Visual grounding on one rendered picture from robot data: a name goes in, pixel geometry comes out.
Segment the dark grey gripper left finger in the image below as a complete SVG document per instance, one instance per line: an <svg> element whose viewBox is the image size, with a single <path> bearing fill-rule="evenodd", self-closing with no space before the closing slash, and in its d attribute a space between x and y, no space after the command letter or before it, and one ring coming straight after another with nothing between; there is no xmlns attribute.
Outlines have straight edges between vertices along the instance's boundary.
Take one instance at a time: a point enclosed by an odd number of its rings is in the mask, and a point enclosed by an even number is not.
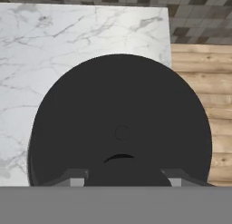
<svg viewBox="0 0 232 224"><path fill-rule="evenodd" d="M88 177L89 172L85 169L69 169L60 178L46 182L44 186L83 187Z"/></svg>

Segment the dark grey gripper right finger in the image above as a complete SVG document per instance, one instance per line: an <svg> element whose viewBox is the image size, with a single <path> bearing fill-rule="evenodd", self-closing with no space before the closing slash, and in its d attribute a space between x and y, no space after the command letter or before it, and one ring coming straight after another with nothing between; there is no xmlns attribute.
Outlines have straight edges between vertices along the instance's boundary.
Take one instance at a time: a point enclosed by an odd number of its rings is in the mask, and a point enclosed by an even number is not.
<svg viewBox="0 0 232 224"><path fill-rule="evenodd" d="M185 171L180 169L162 169L161 171L168 178L172 187L212 187L212 184L209 184L202 180L191 178Z"/></svg>

